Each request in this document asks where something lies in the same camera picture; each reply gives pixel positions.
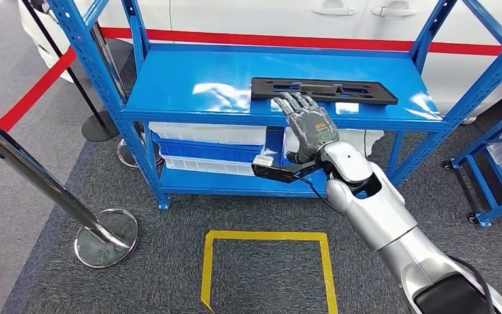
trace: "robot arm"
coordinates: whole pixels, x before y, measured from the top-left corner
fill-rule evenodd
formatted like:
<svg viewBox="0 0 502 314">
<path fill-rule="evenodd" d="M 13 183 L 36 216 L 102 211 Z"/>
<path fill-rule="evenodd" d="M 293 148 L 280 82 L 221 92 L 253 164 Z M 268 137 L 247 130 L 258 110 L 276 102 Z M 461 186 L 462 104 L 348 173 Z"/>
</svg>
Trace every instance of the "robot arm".
<svg viewBox="0 0 502 314">
<path fill-rule="evenodd" d="M 383 170 L 351 144 L 338 141 L 326 110 L 306 96 L 282 96 L 285 99 L 274 101 L 288 117 L 300 144 L 299 152 L 288 153 L 288 159 L 299 165 L 276 167 L 271 157 L 257 156 L 252 165 L 256 176 L 290 183 L 306 181 L 306 174 L 322 168 L 328 178 L 329 205 L 380 255 L 412 313 L 502 314 L 502 297 L 481 276 L 477 280 L 460 268 L 420 231 Z"/>
<path fill-rule="evenodd" d="M 378 165 L 345 142 L 329 143 L 318 155 L 330 178 L 330 204 L 380 255 L 413 313 L 488 312 L 482 285 L 422 233 Z M 489 290 L 495 313 L 502 313 L 502 297 Z"/>
</svg>

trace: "car door handle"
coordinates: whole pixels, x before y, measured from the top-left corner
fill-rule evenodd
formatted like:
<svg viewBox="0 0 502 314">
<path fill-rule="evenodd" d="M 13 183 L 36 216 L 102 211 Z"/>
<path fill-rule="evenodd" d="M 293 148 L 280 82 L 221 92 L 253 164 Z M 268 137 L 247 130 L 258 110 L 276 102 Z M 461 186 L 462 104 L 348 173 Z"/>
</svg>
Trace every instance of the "car door handle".
<svg viewBox="0 0 502 314">
<path fill-rule="evenodd" d="M 390 7 L 375 7 L 372 9 L 372 13 L 378 16 L 410 16 L 415 15 L 415 9 L 393 9 Z"/>
<path fill-rule="evenodd" d="M 321 15 L 353 15 L 355 13 L 355 10 L 351 9 L 346 2 L 347 1 L 344 2 L 342 0 L 324 0 L 320 7 L 316 7 L 311 11 L 313 11 L 313 13 Z"/>
<path fill-rule="evenodd" d="M 372 9 L 377 16 L 410 16 L 416 10 L 410 7 L 409 0 L 390 0 L 386 4 Z"/>
<path fill-rule="evenodd" d="M 353 15 L 355 14 L 355 10 L 351 9 L 350 7 L 343 7 L 343 8 L 315 8 L 312 9 L 314 13 L 317 14 L 322 14 L 322 15 Z"/>
</svg>

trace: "floor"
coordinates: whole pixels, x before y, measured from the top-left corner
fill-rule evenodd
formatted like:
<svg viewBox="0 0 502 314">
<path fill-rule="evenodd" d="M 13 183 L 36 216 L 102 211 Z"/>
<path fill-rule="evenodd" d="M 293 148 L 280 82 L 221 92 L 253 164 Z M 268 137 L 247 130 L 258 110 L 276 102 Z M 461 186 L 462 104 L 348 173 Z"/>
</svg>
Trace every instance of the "floor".
<svg viewBox="0 0 502 314">
<path fill-rule="evenodd" d="M 115 55 L 122 65 L 127 52 L 117 48 Z M 74 69 L 83 73 L 79 65 Z M 46 70 L 22 29 L 18 2 L 0 1 L 0 116 Z M 90 87 L 88 80 L 82 79 L 82 83 Z M 101 107 L 98 97 L 89 93 Z M 59 79 L 10 134 L 57 179 L 65 181 L 86 142 L 80 130 L 90 115 L 76 87 Z M 50 200 L 0 160 L 0 311 L 52 208 Z"/>
<path fill-rule="evenodd" d="M 479 134 L 474 125 L 460 127 L 399 190 L 423 232 L 502 294 L 502 219 L 491 228 L 469 224 L 471 202 L 484 204 L 468 173 L 439 166 Z M 383 165 L 392 139 L 377 141 L 371 159 Z M 404 150 L 420 139 L 410 134 Z M 319 200 L 174 195 L 170 208 L 158 211 L 141 174 L 120 165 L 116 143 L 88 143 L 69 188 L 94 211 L 130 210 L 141 224 L 137 250 L 112 268 L 85 268 L 72 252 L 78 224 L 54 209 L 3 314 L 208 313 L 199 294 L 209 230 L 325 232 L 339 313 L 407 313 L 379 257 Z M 213 247 L 215 313 L 327 313 L 317 243 L 217 240 Z"/>
</svg>

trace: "blue storage bin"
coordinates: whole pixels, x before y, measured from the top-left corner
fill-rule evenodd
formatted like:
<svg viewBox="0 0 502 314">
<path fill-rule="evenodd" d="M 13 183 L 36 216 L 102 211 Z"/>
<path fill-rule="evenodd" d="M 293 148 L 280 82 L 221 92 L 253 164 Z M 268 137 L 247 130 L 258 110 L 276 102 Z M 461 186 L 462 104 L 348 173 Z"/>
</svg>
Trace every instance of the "blue storage bin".
<svg viewBox="0 0 502 314">
<path fill-rule="evenodd" d="M 263 149 L 263 145 L 232 145 L 161 139 L 155 133 L 153 133 L 153 141 L 159 145 L 162 155 L 227 160 L 230 162 L 251 163 Z"/>
</svg>

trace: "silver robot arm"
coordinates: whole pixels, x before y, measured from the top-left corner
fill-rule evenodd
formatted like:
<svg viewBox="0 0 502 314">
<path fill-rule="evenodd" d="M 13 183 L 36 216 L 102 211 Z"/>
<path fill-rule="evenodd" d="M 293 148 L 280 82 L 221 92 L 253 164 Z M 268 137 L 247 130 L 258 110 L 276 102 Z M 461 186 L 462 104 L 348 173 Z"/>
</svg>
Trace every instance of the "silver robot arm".
<svg viewBox="0 0 502 314">
<path fill-rule="evenodd" d="M 380 255 L 413 313 L 487 313 L 477 279 L 442 253 L 417 227 L 405 200 L 378 165 L 346 142 L 332 142 L 317 152 L 329 175 L 326 195 Z M 357 198 L 358 192 L 366 198 Z M 489 287 L 495 313 L 502 297 Z"/>
</svg>

